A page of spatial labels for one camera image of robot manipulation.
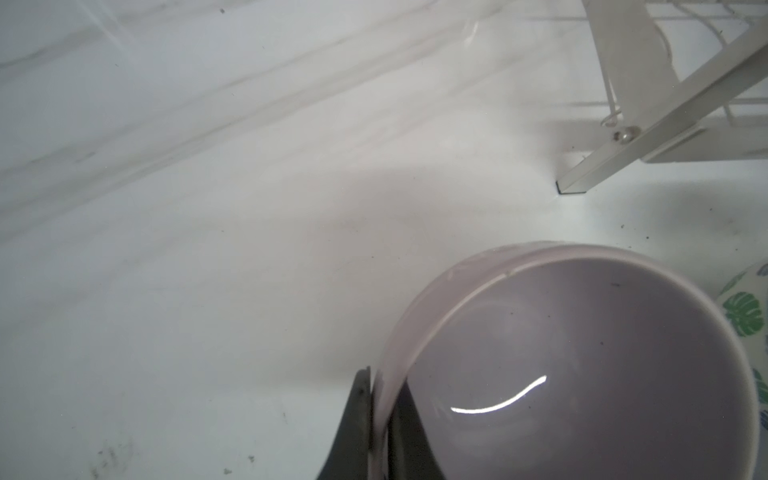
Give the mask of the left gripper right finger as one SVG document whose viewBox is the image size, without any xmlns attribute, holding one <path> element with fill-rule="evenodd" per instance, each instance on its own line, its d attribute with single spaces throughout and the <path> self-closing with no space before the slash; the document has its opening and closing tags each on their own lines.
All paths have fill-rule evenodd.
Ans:
<svg viewBox="0 0 768 480">
<path fill-rule="evenodd" d="M 408 383 L 402 386 L 389 421 L 387 448 L 388 479 L 445 480 Z"/>
</svg>

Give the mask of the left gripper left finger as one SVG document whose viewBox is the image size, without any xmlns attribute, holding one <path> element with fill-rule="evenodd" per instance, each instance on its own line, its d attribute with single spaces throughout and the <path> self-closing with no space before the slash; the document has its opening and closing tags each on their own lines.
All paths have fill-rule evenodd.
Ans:
<svg viewBox="0 0 768 480">
<path fill-rule="evenodd" d="M 355 374 L 329 454 L 317 479 L 367 479 L 371 430 L 371 369 L 366 367 Z"/>
</svg>

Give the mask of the plain lilac ceramic bowl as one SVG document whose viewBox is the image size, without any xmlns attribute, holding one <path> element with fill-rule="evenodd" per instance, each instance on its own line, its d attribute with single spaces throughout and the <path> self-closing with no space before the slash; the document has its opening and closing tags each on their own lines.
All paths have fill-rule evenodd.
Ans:
<svg viewBox="0 0 768 480">
<path fill-rule="evenodd" d="M 749 479 L 757 463 L 756 388 L 730 323 L 628 250 L 504 246 L 425 287 L 375 376 L 374 479 L 403 389 L 448 479 Z"/>
</svg>

